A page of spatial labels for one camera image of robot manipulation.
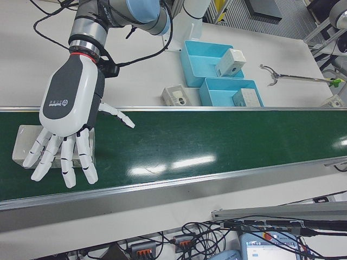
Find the black connector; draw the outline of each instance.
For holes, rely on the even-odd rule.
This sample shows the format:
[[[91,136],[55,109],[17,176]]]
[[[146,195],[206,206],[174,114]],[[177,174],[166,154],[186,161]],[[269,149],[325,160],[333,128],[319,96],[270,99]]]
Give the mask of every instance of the black connector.
[[[186,248],[190,247],[192,245],[192,239],[194,236],[189,235],[178,235],[173,237],[173,241],[175,243],[175,253],[181,253]]]
[[[156,258],[157,245],[155,242],[143,242],[132,244],[130,246],[130,256],[133,260],[154,259]]]

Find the robotic finger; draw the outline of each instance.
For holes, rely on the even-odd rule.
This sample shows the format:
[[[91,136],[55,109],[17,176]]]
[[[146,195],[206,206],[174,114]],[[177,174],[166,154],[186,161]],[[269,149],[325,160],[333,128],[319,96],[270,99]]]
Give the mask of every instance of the robotic finger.
[[[75,143],[76,136],[73,134],[65,137],[61,145],[61,173],[63,175],[65,185],[68,188],[72,188],[76,185],[76,175],[72,163]]]
[[[35,169],[31,179],[34,181],[40,181],[48,172],[52,166],[52,161],[57,153],[62,142],[62,138],[53,134],[48,142],[48,146],[43,154],[43,157]]]
[[[76,142],[82,169],[87,177],[88,182],[90,184],[94,184],[98,181],[98,174],[92,162],[91,149],[89,147],[88,128],[85,128],[76,134]]]
[[[42,151],[44,150],[46,144],[48,143],[51,135],[51,132],[49,132],[46,128],[43,128],[41,133],[36,138],[36,141],[33,144],[33,147],[31,148],[28,156],[25,158],[23,162],[24,168],[30,168],[32,167],[32,165],[34,165],[34,163],[36,163]]]
[[[116,117],[118,117],[118,119],[120,121],[122,121],[123,124],[125,124],[126,126],[129,126],[130,128],[134,128],[135,124],[133,121],[131,121],[131,119],[126,116],[125,114],[123,114],[121,111],[119,111],[118,109],[111,107],[109,104],[106,103],[100,103],[99,105],[99,111],[111,114],[111,115],[115,115]]]

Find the white robotic hand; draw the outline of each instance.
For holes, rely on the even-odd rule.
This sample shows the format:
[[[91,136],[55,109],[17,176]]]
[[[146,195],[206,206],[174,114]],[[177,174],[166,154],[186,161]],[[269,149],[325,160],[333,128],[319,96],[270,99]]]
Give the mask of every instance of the white robotic hand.
[[[61,146],[61,169],[68,188],[76,185],[72,156],[77,144],[83,172],[90,184],[98,181],[89,147],[89,130],[96,121],[97,112],[117,116],[125,125],[135,124],[125,114],[108,104],[100,103],[105,78],[90,57],[73,54],[53,74],[40,108],[40,122],[44,126],[37,137],[23,167],[29,168],[42,159],[31,179],[40,181],[49,171]]]

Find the red ring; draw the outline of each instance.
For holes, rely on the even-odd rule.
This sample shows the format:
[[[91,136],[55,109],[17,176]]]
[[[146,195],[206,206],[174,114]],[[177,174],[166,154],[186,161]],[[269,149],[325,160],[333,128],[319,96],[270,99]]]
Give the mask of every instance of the red ring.
[[[87,54],[85,53],[71,53],[70,55],[82,55],[82,56],[85,56],[85,57],[88,57],[89,59],[91,59],[95,64],[97,63],[95,61],[95,59],[93,59],[92,57],[88,56]]]

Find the screen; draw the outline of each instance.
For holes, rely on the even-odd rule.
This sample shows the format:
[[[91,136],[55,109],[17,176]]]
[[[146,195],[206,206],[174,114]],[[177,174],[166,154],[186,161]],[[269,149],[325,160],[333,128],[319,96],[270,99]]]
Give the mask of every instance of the screen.
[[[284,243],[297,249],[293,242]],[[296,254],[267,242],[246,242],[248,260],[297,260]]]

